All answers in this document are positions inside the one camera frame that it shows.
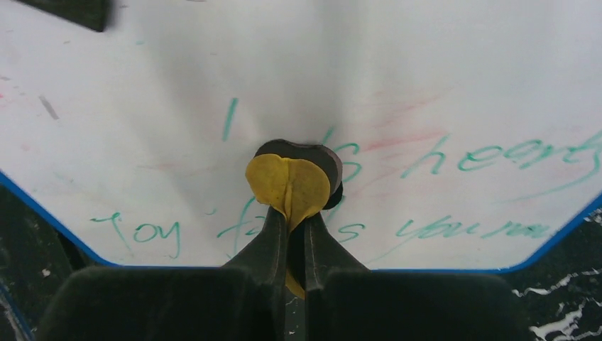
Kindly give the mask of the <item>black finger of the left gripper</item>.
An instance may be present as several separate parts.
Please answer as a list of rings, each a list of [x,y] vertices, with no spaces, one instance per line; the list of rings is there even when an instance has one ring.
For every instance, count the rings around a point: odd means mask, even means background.
[[[18,0],[18,3],[96,32],[108,27],[113,11],[110,0]]]

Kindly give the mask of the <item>yellow bone shaped eraser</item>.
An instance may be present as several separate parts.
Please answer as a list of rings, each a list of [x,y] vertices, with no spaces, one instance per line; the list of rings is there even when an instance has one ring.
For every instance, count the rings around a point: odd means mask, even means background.
[[[246,166],[256,202],[267,205],[262,230],[220,267],[241,278],[241,297],[264,308],[284,301],[284,289],[311,304],[341,271],[367,269],[329,233],[322,210],[342,198],[342,163],[323,145],[282,139],[263,144]]]

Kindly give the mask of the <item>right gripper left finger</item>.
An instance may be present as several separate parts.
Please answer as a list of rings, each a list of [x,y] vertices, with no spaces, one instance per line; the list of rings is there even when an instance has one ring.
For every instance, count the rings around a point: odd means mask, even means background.
[[[51,300],[37,340],[283,340],[285,217],[215,268],[91,266]]]

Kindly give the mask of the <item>blue framed whiteboard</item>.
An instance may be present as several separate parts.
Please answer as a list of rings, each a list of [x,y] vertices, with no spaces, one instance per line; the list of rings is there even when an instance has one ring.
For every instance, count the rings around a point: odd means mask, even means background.
[[[96,261],[219,266],[272,139],[343,163],[372,269],[532,263],[601,203],[600,1],[1,2],[1,182]]]

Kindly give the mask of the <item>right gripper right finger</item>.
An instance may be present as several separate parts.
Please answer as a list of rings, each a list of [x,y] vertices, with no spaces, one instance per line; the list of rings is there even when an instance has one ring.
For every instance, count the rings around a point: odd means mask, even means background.
[[[308,340],[531,340],[510,286],[489,274],[372,271],[315,215],[304,221]]]

